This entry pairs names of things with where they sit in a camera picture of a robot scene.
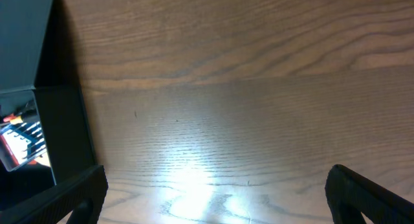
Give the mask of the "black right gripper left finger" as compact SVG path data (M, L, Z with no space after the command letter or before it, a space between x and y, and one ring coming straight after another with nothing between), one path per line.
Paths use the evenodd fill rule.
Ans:
M102 165L82 173L1 212L1 223L98 222L109 186Z

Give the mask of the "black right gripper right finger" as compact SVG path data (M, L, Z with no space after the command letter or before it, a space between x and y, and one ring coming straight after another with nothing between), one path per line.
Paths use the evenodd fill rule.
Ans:
M413 223L413 203L341 164L335 164L325 184L334 223Z

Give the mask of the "blue precision screwdriver set case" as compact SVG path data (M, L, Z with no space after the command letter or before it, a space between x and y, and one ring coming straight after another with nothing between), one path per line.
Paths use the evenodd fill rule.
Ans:
M40 122L8 124L1 128L1 162L8 172L47 153Z

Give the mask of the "black yellow screwdriver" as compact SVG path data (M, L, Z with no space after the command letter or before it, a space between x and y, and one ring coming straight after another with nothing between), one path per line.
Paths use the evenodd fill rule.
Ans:
M33 123L39 121L39 116L36 111L27 111L25 113L22 113L21 115L10 115L3 119L3 123L1 123L2 126L11 124L23 124L23 123Z

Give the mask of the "dark green box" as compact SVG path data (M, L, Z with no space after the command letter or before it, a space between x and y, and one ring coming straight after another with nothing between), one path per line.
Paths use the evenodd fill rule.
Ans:
M75 43L63 0L1 0L1 123L36 111L51 165L8 172L1 162L2 210L96 162Z

